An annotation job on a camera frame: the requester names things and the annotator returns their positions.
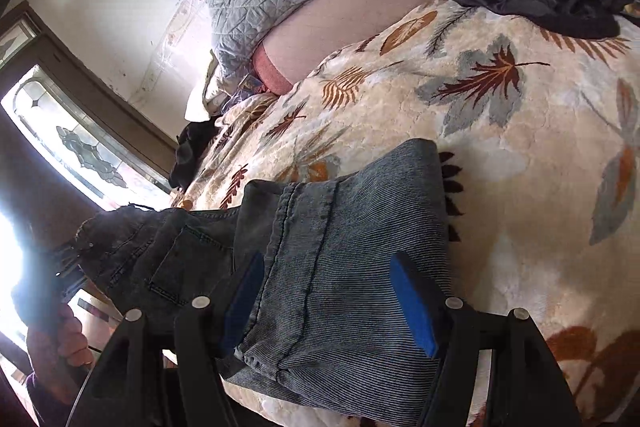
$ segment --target decorative glass panel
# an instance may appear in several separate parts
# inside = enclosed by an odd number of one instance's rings
[[[36,31],[27,19],[21,19],[0,38],[0,68],[23,46],[36,36]]]
[[[38,152],[102,208],[169,207],[167,180],[98,126],[41,67],[7,93],[2,107]]]

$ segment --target silver screw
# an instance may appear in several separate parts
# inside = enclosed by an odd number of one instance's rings
[[[211,301],[210,301],[209,297],[201,295],[200,297],[196,297],[196,298],[193,299],[193,301],[191,301],[191,306],[193,306],[194,308],[197,308],[197,309],[202,309],[202,308],[206,308],[207,306],[209,306],[210,302]]]
[[[457,297],[449,297],[444,303],[447,305],[447,308],[451,308],[452,310],[459,310],[462,308],[462,300]]]
[[[135,322],[140,317],[142,317],[142,312],[138,308],[133,308],[132,310],[129,310],[126,315],[124,315],[124,318],[126,318],[129,322]]]
[[[513,315],[514,317],[516,317],[517,319],[520,319],[521,321],[526,321],[529,318],[529,312],[526,311],[526,309],[524,308],[514,309]]]

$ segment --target bed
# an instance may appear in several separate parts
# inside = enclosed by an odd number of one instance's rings
[[[455,293],[529,310],[586,425],[615,420],[640,385],[640,29],[620,26],[585,41],[449,0],[309,1],[252,55],[273,92],[218,119],[175,204],[228,208],[251,179],[327,180],[434,140]],[[375,423],[225,386],[281,425]]]

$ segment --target sleeve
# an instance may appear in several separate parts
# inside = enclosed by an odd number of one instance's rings
[[[72,406],[63,404],[51,396],[38,382],[34,373],[27,377],[26,384],[40,427],[65,427]]]

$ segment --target person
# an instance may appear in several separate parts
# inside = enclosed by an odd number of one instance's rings
[[[33,373],[27,377],[26,385],[40,427],[65,427],[80,391],[63,361],[74,367],[94,363],[80,320],[66,304],[60,305],[58,313],[56,339],[33,327],[27,332],[27,352]]]

